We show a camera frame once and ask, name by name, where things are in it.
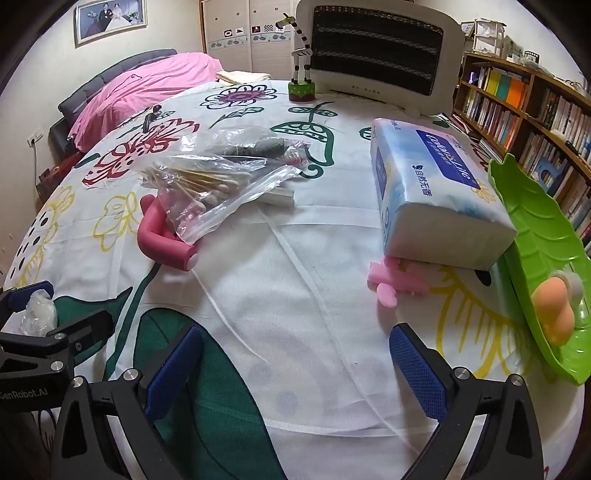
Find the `bag of cotton balls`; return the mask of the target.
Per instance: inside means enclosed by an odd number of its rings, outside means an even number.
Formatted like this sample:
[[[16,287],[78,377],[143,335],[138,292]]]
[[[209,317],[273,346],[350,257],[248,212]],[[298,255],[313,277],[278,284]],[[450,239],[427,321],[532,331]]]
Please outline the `bag of cotton balls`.
[[[27,336],[44,337],[57,327],[57,310],[45,289],[36,290],[30,297],[21,319],[20,331]]]

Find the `pink foam bendy roller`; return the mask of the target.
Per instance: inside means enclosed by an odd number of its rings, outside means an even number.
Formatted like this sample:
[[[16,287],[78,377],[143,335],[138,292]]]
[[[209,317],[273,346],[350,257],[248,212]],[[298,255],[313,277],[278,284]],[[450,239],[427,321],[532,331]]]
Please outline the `pink foam bendy roller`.
[[[181,271],[197,264],[197,246],[179,239],[167,223],[167,215],[152,194],[140,199],[142,219],[137,230],[139,250],[156,263]]]

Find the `orange makeup sponge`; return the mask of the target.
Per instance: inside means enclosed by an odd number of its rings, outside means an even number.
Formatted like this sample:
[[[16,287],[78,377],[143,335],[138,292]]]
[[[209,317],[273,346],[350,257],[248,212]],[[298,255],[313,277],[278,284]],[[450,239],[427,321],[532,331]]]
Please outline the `orange makeup sponge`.
[[[565,345],[575,327],[566,283],[559,277],[550,277],[536,288],[531,299],[548,343],[557,347]]]

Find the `bag of cotton swabs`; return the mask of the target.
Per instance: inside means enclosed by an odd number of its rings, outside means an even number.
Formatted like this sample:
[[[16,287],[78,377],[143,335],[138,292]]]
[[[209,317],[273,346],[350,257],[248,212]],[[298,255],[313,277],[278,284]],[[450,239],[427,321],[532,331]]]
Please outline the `bag of cotton swabs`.
[[[256,156],[181,154],[143,165],[144,183],[157,191],[167,223],[186,244],[214,232],[242,205],[259,199],[301,167]]]

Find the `pink winged foam toy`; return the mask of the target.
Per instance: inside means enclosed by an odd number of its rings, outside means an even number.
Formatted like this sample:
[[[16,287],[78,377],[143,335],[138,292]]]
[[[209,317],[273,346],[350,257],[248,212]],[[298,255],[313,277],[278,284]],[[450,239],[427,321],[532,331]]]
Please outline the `pink winged foam toy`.
[[[400,292],[410,295],[429,293],[429,285],[421,276],[402,271],[399,266],[400,260],[394,257],[370,263],[367,283],[377,293],[378,302],[388,309],[398,306]]]

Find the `bag with grey sock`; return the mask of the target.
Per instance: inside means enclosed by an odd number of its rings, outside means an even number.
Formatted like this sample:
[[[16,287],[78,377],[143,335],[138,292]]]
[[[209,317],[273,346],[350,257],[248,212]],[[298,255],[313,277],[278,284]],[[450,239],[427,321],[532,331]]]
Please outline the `bag with grey sock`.
[[[310,165],[308,143],[277,135],[270,129],[245,126],[211,129],[183,136],[179,150],[230,159],[267,158],[305,170]]]

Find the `grey headboard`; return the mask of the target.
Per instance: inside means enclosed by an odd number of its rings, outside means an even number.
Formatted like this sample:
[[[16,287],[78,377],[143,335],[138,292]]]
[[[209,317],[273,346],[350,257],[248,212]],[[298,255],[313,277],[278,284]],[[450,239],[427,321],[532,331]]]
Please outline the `grey headboard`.
[[[69,139],[69,131],[82,110],[105,85],[124,72],[175,54],[177,51],[174,49],[158,49],[127,57],[92,77],[59,103],[57,108],[62,118],[50,127],[48,134],[50,146],[57,154],[58,161],[61,162],[75,153],[76,148]]]

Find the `floral bed sheet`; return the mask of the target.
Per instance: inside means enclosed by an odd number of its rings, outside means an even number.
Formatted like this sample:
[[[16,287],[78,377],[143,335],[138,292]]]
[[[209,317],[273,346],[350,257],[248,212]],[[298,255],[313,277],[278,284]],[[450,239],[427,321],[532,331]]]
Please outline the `floral bed sheet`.
[[[452,365],[477,377],[518,373],[535,407],[543,476],[574,449],[583,387],[547,366],[505,269],[402,262],[425,296],[382,308],[367,283],[383,257],[370,165],[370,123],[394,108],[342,95],[291,104],[283,82],[200,86],[166,100],[148,134],[133,118],[86,155],[42,206],[33,160],[1,118],[1,281],[50,281],[76,313],[111,310],[116,330],[79,366],[91,381],[145,365],[183,325],[204,328],[197,381],[157,425],[188,479],[398,479],[427,443],[425,416],[389,351],[409,323]],[[177,152],[192,131],[259,126],[308,143],[311,164],[290,181],[294,205],[242,206],[202,240],[197,265],[159,266],[136,242],[146,194],[142,164]]]

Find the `black clip on bed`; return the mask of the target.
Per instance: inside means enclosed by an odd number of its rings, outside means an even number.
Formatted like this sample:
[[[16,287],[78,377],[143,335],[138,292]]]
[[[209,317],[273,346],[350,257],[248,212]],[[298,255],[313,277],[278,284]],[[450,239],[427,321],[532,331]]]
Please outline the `black clip on bed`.
[[[149,131],[150,125],[153,121],[155,121],[161,111],[161,106],[156,104],[152,107],[151,111],[146,114],[142,123],[142,132],[147,133]]]

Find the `blue tissue pack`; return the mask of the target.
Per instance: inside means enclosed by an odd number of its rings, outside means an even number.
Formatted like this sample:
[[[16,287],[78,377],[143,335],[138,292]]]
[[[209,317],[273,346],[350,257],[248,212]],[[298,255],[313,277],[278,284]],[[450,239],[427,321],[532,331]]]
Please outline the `blue tissue pack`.
[[[489,270],[513,243],[487,174],[450,133],[377,118],[370,158],[386,255]]]

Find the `folded cream towel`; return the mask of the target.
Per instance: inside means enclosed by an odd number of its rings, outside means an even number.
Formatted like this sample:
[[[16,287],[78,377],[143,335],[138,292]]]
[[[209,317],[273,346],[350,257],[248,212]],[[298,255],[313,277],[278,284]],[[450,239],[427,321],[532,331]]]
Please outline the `folded cream towel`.
[[[257,73],[257,72],[246,72],[246,71],[225,71],[221,70],[215,74],[218,81],[225,82],[231,85],[242,85],[242,84],[256,84],[271,79],[269,73]]]

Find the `zebra toy on green base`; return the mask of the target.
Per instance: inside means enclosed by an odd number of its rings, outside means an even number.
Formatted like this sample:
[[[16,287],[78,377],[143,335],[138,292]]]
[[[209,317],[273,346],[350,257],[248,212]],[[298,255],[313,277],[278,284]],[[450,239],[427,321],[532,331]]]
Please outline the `zebra toy on green base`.
[[[293,27],[301,40],[301,47],[291,52],[294,61],[294,73],[287,85],[287,94],[291,102],[305,103],[315,99],[315,83],[311,80],[311,42],[297,24],[294,16],[283,14],[283,19],[276,22],[276,28],[283,29],[287,25]]]

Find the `white wardrobe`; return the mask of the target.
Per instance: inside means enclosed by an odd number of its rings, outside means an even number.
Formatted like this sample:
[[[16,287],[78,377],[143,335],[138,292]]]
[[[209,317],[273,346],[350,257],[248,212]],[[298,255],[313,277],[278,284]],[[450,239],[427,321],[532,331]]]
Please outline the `white wardrobe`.
[[[199,6],[204,51],[221,61],[226,71],[267,73],[273,79],[291,77],[293,27],[276,27],[293,15],[293,0],[209,0]]]

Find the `wooden bookshelf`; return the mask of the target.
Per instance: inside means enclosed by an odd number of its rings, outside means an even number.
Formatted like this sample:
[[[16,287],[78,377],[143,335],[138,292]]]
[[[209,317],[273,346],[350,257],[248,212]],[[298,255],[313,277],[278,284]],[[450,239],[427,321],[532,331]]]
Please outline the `wooden bookshelf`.
[[[451,120],[486,165],[513,155],[590,249],[590,100],[533,68],[468,53]]]

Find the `white electric heater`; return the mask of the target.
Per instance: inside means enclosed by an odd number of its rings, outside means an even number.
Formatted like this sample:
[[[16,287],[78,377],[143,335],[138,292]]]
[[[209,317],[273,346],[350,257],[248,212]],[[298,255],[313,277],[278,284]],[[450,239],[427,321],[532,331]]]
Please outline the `white electric heater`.
[[[464,34],[449,15],[409,1],[301,1],[298,25],[318,88],[451,114]]]

